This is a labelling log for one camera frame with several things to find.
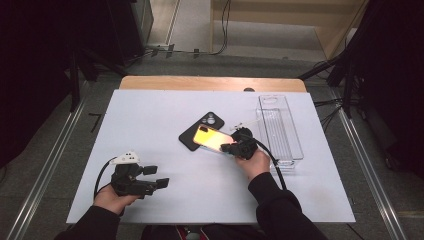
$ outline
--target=clothing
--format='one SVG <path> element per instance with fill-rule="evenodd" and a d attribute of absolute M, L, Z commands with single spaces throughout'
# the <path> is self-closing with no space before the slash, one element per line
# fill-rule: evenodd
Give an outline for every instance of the clothing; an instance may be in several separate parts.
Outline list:
<path fill-rule="evenodd" d="M 270 173 L 256 176 L 249 184 L 249 191 L 259 204 L 256 218 L 264 234 L 250 226 L 213 224 L 202 228 L 206 239 L 327 239 L 303 215 L 295 195 L 289 190 L 281 190 Z M 60 233 L 55 239 L 115 239 L 118 225 L 119 217 L 116 214 L 92 206 L 73 228 Z"/>

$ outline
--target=human hand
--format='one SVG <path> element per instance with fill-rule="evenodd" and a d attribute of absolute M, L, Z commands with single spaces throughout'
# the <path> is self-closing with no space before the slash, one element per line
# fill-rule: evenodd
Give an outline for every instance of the human hand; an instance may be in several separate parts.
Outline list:
<path fill-rule="evenodd" d="M 106 187 L 102 188 L 94 199 L 94 206 L 98 206 L 109 210 L 117 215 L 121 214 L 125 206 L 131 205 L 135 200 L 140 196 L 136 195 L 127 195 L 127 196 L 118 196 L 113 190 L 113 187 L 109 184 Z"/>
<path fill-rule="evenodd" d="M 249 181 L 252 181 L 252 179 L 261 173 L 270 171 L 269 156 L 259 149 L 255 151 L 249 160 L 236 157 L 236 162 L 244 170 Z"/>

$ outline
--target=black sleeve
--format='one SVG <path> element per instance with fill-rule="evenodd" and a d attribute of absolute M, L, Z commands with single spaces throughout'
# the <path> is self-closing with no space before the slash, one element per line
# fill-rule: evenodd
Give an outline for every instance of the black sleeve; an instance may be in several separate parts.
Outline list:
<path fill-rule="evenodd" d="M 256 176 L 249 191 L 259 203 L 256 218 L 270 239 L 327 239 L 302 213 L 289 190 L 281 190 L 269 172 Z"/>
<path fill-rule="evenodd" d="M 55 240 L 115 240 L 120 218 L 101 207 L 91 206 L 71 229 L 59 233 Z"/>

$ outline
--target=human arm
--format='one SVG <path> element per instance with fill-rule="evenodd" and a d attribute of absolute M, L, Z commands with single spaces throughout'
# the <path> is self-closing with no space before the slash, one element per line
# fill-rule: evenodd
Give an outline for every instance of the human arm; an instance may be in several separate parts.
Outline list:
<path fill-rule="evenodd" d="M 327 239 L 302 213 L 296 196 L 278 187 L 264 152 L 257 150 L 251 159 L 236 162 L 250 180 L 249 191 L 259 204 L 256 218 L 270 239 Z"/>
<path fill-rule="evenodd" d="M 125 206 L 133 203 L 139 196 L 118 196 L 112 186 L 102 188 L 94 199 L 93 206 L 70 229 L 59 233 L 55 240 L 78 239 L 116 239 L 119 214 Z"/>

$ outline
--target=white tabletop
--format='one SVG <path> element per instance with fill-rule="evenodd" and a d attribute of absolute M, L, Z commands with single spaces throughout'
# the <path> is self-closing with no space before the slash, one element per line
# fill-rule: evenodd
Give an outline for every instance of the white tabletop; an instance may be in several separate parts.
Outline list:
<path fill-rule="evenodd" d="M 345 190 L 308 93 L 115 90 L 77 190 L 67 223 L 92 205 L 94 185 L 111 158 L 134 150 L 140 165 L 158 173 L 140 180 L 170 178 L 169 186 L 126 208 L 121 222 L 143 224 L 256 223 L 257 202 L 234 160 L 204 149 L 188 150 L 178 136 L 212 111 L 225 121 L 221 131 L 256 119 L 260 95 L 285 95 L 304 153 L 287 188 L 313 222 L 354 222 Z M 249 127 L 259 136 L 255 125 Z M 110 181 L 114 166 L 100 185 Z"/>

